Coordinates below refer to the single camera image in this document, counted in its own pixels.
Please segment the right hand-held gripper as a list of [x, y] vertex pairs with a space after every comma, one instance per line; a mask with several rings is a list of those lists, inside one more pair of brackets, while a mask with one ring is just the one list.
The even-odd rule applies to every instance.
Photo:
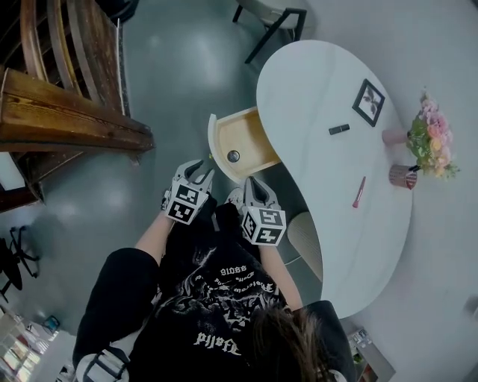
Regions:
[[245, 206], [242, 207], [243, 237], [253, 245], [277, 246], [287, 228], [285, 211], [280, 207], [274, 190], [265, 182], [249, 176], [243, 185]]

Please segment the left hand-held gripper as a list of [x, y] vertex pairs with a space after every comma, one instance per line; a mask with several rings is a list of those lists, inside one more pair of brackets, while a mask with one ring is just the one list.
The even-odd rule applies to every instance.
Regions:
[[[203, 163], [204, 160], [191, 160], [177, 168], [167, 203], [167, 216], [172, 220], [190, 225], [207, 201], [208, 193], [211, 193], [213, 187], [215, 170], [209, 169], [205, 174], [192, 179]], [[198, 189], [185, 184], [183, 180], [195, 184]]]

